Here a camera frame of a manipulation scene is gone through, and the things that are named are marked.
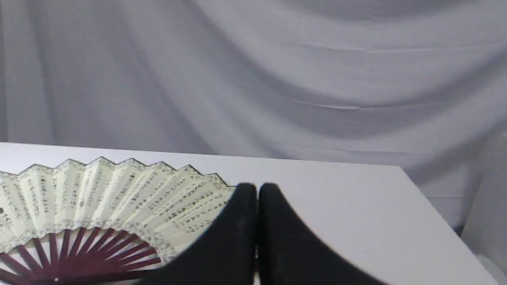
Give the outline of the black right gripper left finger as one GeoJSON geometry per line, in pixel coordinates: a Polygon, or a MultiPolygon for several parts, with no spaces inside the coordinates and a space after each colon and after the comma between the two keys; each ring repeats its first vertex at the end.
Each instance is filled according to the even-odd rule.
{"type": "Polygon", "coordinates": [[[238,184],[211,226],[140,285],[252,285],[255,279],[257,190],[238,184]]]}

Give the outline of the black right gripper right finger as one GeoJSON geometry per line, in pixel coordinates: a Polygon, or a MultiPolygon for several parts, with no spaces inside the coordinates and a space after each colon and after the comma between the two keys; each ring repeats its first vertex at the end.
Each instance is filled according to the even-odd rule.
{"type": "Polygon", "coordinates": [[[322,242],[279,186],[263,184],[257,211],[257,268],[262,285],[382,285],[322,242]]]}

